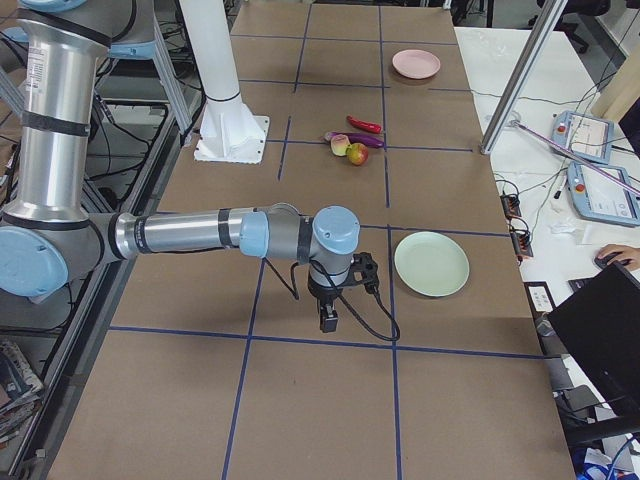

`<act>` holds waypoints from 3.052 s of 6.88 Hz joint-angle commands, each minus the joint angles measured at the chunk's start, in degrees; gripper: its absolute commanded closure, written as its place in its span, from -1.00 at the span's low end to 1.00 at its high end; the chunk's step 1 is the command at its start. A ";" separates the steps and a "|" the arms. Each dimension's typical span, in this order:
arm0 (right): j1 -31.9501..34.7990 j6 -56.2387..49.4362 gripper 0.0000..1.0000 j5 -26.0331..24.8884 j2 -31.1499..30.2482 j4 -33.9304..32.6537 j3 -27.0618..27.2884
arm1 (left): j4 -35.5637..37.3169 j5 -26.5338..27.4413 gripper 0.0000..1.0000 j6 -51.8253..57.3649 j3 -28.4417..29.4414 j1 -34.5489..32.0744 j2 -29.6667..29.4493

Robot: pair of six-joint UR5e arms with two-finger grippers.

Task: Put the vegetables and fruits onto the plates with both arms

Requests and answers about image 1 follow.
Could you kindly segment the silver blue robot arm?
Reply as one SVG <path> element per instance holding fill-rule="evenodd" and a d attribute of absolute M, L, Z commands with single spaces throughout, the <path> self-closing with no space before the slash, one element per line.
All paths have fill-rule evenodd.
<path fill-rule="evenodd" d="M 1 213 L 1 287 L 38 298 L 97 267 L 140 254 L 239 249 L 309 268 L 320 327 L 351 284 L 360 225 L 341 206 L 308 217 L 279 203 L 189 214 L 90 214 L 81 205 L 99 59 L 158 58 L 150 1 L 24 1 L 29 42 L 15 198 Z"/>

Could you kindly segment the person's hand on mouse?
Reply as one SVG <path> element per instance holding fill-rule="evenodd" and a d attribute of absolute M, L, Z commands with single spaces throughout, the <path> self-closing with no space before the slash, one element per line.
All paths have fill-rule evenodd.
<path fill-rule="evenodd" d="M 606 268 L 613 262 L 619 262 L 629 271 L 639 269 L 639 248 L 621 244 L 608 244 L 602 247 L 594 262 L 600 268 Z"/>

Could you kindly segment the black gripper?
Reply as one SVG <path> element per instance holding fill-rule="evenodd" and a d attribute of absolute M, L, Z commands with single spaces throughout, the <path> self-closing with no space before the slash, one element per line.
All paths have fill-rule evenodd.
<path fill-rule="evenodd" d="M 335 310 L 335 301 L 339 298 L 341 289 L 321 284 L 312 274 L 308 275 L 307 285 L 309 292 L 316 299 L 316 307 L 320 316 L 320 330 L 323 333 L 335 332 L 339 321 L 338 313 Z"/>

